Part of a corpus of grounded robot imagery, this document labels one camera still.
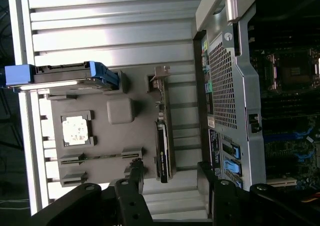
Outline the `silver CPU chip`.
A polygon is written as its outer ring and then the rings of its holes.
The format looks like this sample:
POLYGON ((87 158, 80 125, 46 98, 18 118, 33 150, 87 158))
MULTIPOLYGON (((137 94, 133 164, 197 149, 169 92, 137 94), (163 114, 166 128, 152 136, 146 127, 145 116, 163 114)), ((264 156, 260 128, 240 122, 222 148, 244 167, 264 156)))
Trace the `silver CPU chip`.
POLYGON ((84 145, 89 140, 87 120, 82 116, 66 117, 62 130, 66 146, 84 145))

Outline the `CPU socket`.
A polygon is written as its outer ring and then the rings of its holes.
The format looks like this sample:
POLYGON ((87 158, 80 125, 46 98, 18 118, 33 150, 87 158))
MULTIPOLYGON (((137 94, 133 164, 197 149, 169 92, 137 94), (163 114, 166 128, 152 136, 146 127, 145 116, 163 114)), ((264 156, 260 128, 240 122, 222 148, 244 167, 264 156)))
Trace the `CPU socket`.
POLYGON ((276 93, 320 88, 320 49, 280 51, 267 55, 264 86, 276 93))

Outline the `hard disk in blue caddy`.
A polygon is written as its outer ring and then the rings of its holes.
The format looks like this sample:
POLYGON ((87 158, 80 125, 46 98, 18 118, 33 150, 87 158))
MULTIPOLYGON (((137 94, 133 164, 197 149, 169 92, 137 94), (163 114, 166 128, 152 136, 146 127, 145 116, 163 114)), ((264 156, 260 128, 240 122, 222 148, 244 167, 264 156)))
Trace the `hard disk in blue caddy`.
POLYGON ((102 90, 117 90, 120 79, 117 72, 103 63, 86 61, 57 66, 34 66, 31 64, 5 66, 0 73, 0 87, 18 92, 38 89, 82 85, 102 90))

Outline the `blue expansion slot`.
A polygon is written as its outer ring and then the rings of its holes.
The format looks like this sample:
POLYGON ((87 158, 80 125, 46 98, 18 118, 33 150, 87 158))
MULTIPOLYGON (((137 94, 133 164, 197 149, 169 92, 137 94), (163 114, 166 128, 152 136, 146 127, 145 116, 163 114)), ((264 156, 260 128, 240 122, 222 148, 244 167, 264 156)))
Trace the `blue expansion slot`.
POLYGON ((310 127, 305 132, 291 132, 291 133, 278 133, 278 134, 270 134, 264 135, 263 140, 265 143, 274 142, 274 141, 291 141, 303 139, 305 136, 308 136, 313 130, 313 127, 310 127))

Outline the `grey plastic parts rack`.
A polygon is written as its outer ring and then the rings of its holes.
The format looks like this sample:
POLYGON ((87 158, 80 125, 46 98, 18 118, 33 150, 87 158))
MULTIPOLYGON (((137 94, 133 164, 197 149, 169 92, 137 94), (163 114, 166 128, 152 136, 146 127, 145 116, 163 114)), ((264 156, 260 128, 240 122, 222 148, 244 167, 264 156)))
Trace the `grey plastic parts rack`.
POLYGON ((44 165, 49 179, 61 186, 84 182, 107 183, 124 177, 132 160, 143 162, 144 177, 157 179, 155 100, 147 92, 146 77, 155 69, 115 69, 117 90, 82 85, 40 89, 51 114, 47 130, 53 135, 44 143, 44 165), (66 146, 62 122, 66 117, 87 120, 89 140, 66 146))

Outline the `green motherboard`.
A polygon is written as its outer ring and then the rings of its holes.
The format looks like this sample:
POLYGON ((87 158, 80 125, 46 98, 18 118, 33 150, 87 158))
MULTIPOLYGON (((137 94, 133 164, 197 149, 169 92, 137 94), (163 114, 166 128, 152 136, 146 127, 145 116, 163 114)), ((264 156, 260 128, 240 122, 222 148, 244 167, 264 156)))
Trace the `green motherboard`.
POLYGON ((303 139, 265 143, 266 178, 292 177, 296 190, 320 190, 320 88, 276 93, 265 88, 266 56, 280 51, 318 48, 295 47, 252 50, 250 62, 259 76, 262 135, 312 132, 303 139))

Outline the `open black PC case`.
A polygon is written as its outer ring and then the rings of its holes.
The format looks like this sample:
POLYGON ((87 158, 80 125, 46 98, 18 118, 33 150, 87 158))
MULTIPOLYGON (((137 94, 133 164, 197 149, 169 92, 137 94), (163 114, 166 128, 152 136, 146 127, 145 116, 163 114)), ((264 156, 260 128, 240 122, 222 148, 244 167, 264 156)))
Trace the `open black PC case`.
MULTIPOLYGON (((252 50, 320 46, 320 0, 201 0, 193 25, 204 159, 218 179, 267 184, 252 50)), ((320 190, 275 187, 320 211, 320 190)))

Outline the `white expansion slot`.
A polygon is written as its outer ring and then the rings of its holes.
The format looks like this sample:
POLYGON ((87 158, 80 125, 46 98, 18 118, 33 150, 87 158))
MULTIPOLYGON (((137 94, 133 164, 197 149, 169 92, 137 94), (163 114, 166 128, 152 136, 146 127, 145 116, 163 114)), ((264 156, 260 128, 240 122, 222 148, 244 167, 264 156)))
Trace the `white expansion slot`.
POLYGON ((268 179, 266 183, 273 187, 296 186, 297 180, 292 177, 268 179))

